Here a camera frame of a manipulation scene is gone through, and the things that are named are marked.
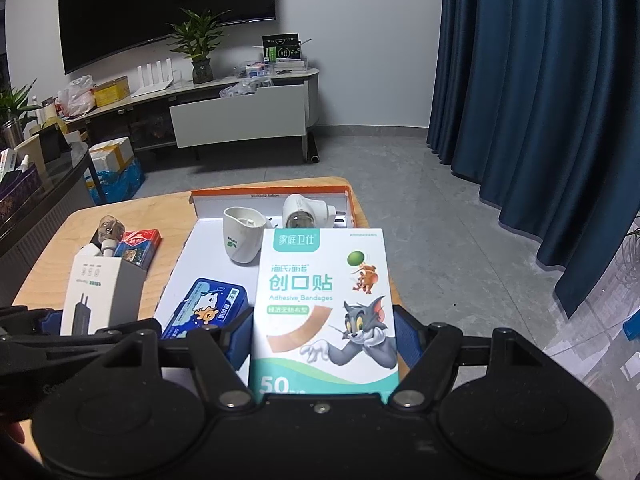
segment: tv stand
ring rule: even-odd
[[[200,85],[187,84],[96,108],[67,124],[86,127],[92,142],[128,136],[134,152],[164,146],[193,148],[204,144],[270,137],[300,137],[308,162],[308,130],[318,122],[318,74],[270,76],[274,86],[255,94],[220,98],[235,77]]]

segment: number 50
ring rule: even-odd
[[[289,392],[289,381],[287,381],[286,377],[278,377],[273,381],[273,386],[271,386],[271,381],[273,381],[273,377],[263,376],[260,386],[264,386],[264,389],[260,388],[258,391],[262,394],[270,394],[272,392],[286,394]]]

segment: green plant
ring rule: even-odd
[[[20,127],[24,129],[30,121],[35,120],[36,117],[27,115],[28,112],[33,112],[40,108],[40,105],[27,104],[29,92],[35,83],[34,79],[28,88],[25,85],[19,90],[15,90],[8,86],[5,90],[0,91],[0,119],[3,123],[15,117],[20,122]]]
[[[201,15],[192,10],[181,9],[189,19],[181,25],[170,25],[175,32],[170,38],[175,40],[171,45],[177,45],[171,52],[179,52],[194,61],[203,61],[222,41],[222,27],[220,27],[219,17],[225,12],[212,14],[210,10],[205,10]]]

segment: white router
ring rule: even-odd
[[[151,94],[152,92],[159,92],[161,90],[165,90],[166,88],[174,82],[174,71],[171,67],[171,58],[168,57],[166,60],[166,70],[168,72],[167,80],[164,80],[164,76],[162,75],[162,62],[160,60],[156,61],[156,67],[158,69],[158,82],[154,82],[154,73],[151,69],[151,63],[146,64],[146,78],[148,79],[147,84],[145,84],[145,78],[142,74],[142,66],[138,67],[138,81],[140,82],[140,88],[131,94],[131,97],[138,97],[145,94]]]

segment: white drawer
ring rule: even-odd
[[[305,86],[258,88],[255,94],[169,108],[179,148],[305,134]]]

